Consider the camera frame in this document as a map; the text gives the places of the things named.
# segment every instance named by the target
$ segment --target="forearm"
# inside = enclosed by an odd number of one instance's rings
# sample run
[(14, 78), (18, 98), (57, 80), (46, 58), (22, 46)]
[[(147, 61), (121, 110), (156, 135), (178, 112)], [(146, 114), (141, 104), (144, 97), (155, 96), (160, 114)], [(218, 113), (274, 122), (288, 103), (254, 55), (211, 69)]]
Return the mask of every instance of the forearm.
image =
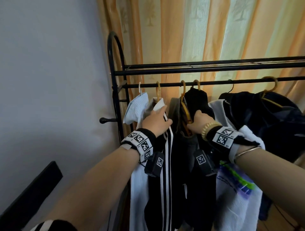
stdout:
[(267, 196), (305, 227), (304, 169), (262, 149), (247, 152), (235, 162)]
[(98, 230), (138, 161), (139, 153), (136, 150), (118, 148), (73, 185), (46, 219), (69, 221), (79, 231)]

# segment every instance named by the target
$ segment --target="hand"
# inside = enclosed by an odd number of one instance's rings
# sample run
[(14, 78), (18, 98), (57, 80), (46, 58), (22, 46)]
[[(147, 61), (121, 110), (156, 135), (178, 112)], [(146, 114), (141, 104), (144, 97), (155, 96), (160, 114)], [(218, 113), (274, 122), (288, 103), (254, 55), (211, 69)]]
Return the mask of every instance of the hand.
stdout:
[(152, 111), (150, 115), (143, 120), (142, 128), (150, 130), (156, 137), (163, 134), (173, 123), (171, 119), (168, 119), (167, 121), (164, 120), (163, 115), (166, 107), (167, 106), (165, 105), (158, 111)]
[(192, 132), (201, 134), (203, 127), (210, 122), (214, 122), (215, 120), (209, 115), (202, 113), (201, 110), (196, 111), (194, 116), (194, 122), (188, 124), (187, 127)]

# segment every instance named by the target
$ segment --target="curtain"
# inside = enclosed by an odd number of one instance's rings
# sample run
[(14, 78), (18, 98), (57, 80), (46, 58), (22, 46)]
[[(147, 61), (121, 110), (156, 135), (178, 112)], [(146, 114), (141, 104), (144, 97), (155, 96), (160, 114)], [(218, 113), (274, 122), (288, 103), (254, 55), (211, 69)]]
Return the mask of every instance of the curtain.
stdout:
[[(115, 31), (127, 64), (252, 59), (305, 55), (304, 0), (97, 0), (103, 36)], [(304, 68), (128, 76), (131, 84), (305, 75)], [(274, 83), (236, 84), (253, 93)], [(209, 101), (231, 84), (202, 86)], [(305, 81), (280, 82), (277, 93), (305, 110)], [(130, 89), (131, 99), (139, 94)], [(155, 88), (143, 89), (149, 98)], [(166, 104), (182, 87), (164, 87)], [(124, 115), (125, 103), (121, 103)]]

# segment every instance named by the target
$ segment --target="left hand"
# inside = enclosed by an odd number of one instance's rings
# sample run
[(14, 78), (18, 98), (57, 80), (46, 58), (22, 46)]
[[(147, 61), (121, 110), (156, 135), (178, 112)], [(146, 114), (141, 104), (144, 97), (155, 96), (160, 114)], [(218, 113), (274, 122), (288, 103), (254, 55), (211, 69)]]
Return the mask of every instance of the left hand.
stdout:
[(164, 120), (163, 115), (166, 108), (167, 106), (165, 105), (158, 111), (152, 111), (150, 115), (143, 120), (142, 128), (150, 130), (156, 137), (163, 134), (173, 123), (171, 119), (168, 119), (167, 121)]

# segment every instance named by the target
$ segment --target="white wall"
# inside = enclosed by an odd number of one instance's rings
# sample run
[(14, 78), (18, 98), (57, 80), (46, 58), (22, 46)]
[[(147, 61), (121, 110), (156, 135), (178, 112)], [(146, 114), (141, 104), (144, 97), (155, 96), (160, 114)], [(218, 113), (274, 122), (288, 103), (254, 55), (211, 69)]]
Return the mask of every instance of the white wall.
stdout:
[(0, 213), (55, 160), (63, 179), (30, 224), (118, 146), (95, 0), (0, 1)]

